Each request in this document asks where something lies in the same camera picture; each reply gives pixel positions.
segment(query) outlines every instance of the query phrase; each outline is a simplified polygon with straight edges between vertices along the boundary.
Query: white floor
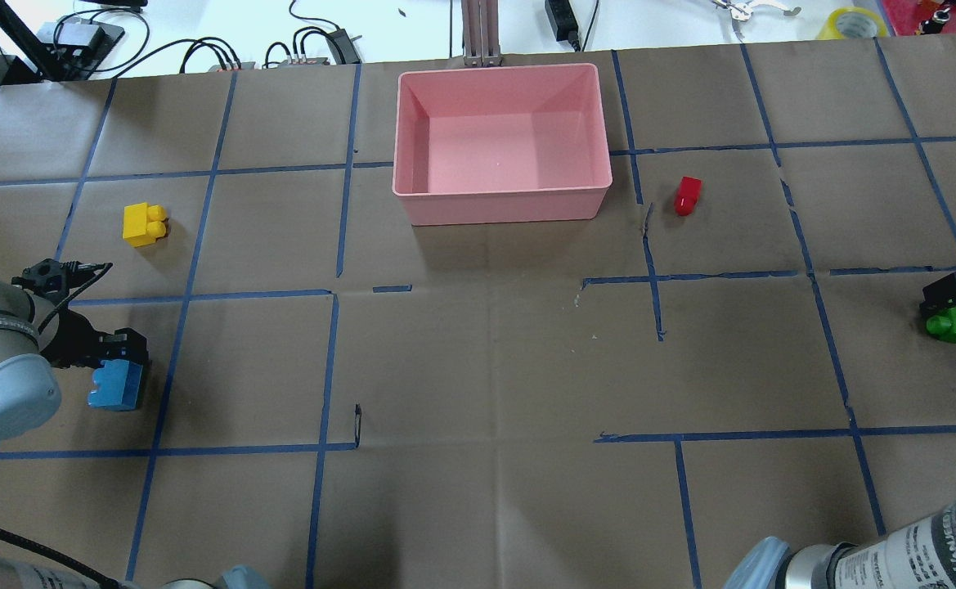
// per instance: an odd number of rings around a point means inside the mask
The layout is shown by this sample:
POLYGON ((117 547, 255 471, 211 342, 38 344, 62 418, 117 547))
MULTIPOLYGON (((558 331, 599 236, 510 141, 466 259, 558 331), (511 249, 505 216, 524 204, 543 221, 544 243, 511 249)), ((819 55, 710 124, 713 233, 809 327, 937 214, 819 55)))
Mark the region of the white floor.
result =
MULTIPOLYGON (((71 11, 95 8, 78 0, 7 0, 32 29, 55 21, 71 11)), ((784 0, 800 5, 801 14, 782 16, 774 8, 759 7, 743 26, 748 42, 795 41, 814 38, 830 12, 852 4, 878 10, 877 0, 784 0)), ((305 26, 288 15, 287 0, 151 0, 144 16, 152 34, 148 50, 176 38, 216 36, 226 38, 242 60, 262 62, 273 41, 289 42, 305 26)), ((572 8, 586 31, 594 0, 572 0, 572 8)), ((343 26, 352 37, 361 35, 357 49, 363 61, 387 62, 443 59, 461 53, 460 0, 301 0, 297 14, 323 16, 343 26)), ((142 25, 128 15, 104 15, 103 20, 125 26, 126 37, 105 65, 121 63, 140 47, 142 25)), ((734 43, 727 12, 710 0, 604 0, 587 50, 634 47, 669 47, 734 43)), ((6 52, 18 48, 0 31, 6 52)), ((554 41, 542 0, 500 1, 500 45, 503 53, 568 52, 566 43, 554 41)), ((129 75, 174 74, 186 46, 151 57, 129 75)), ((328 56, 328 47, 311 40, 314 56, 328 56)), ((205 71, 215 64, 198 53, 187 71, 205 71)))

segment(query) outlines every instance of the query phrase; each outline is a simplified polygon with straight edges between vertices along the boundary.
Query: pink plastic container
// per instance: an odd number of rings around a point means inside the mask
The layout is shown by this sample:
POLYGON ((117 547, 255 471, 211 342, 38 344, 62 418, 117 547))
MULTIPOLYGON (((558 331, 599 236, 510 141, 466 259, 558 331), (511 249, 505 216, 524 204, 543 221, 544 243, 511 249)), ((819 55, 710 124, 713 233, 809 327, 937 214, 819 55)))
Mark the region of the pink plastic container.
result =
POLYGON ((593 64, 398 79, 394 194, 411 224, 592 219, 609 184, 593 64))

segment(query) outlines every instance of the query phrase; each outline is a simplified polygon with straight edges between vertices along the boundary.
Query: red mat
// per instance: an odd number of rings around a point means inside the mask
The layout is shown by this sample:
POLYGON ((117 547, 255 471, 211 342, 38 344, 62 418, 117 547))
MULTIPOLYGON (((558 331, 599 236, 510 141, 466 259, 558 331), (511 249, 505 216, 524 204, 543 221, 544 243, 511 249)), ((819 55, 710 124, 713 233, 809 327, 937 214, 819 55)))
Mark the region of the red mat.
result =
MULTIPOLYGON (((918 30, 918 23, 925 20, 925 10, 918 6, 918 0, 882 0, 885 5, 885 14, 896 34, 914 34, 918 30)), ((956 7, 949 10, 949 23, 942 30, 944 33, 956 33, 956 7)))

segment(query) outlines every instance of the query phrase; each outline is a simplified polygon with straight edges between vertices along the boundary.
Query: yellow block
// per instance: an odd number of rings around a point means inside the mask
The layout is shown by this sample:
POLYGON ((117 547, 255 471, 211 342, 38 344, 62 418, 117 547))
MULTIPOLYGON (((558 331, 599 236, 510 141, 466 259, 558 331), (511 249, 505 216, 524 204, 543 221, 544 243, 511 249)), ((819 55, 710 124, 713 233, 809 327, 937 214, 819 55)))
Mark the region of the yellow block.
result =
POLYGON ((830 12, 817 38, 825 40, 826 38, 871 37, 888 37, 885 21, 875 12, 867 11, 866 8, 845 7, 830 12))
POLYGON ((161 205, 148 205, 146 202, 128 205, 122 222, 122 239, 133 247, 151 245, 168 232, 164 226, 166 219, 168 213, 161 205))

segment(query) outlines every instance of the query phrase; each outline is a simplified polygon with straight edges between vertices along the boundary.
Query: power adapter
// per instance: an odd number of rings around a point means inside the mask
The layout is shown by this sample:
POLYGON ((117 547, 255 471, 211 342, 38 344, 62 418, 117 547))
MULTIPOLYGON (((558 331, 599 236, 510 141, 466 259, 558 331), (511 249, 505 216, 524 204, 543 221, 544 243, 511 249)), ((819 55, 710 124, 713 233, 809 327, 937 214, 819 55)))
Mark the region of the power adapter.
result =
POLYGON ((572 4, 568 0, 546 0, 546 18, 550 19, 551 29, 554 30, 555 41, 568 41, 572 49, 579 50, 579 23, 572 12, 572 4))
POLYGON ((354 48, 354 42, 351 41, 346 29, 333 30, 325 41, 329 44, 329 52, 332 52, 333 59, 338 60, 340 53, 343 53, 343 60, 339 62, 341 65, 361 63, 361 57, 357 55, 357 49, 354 48))

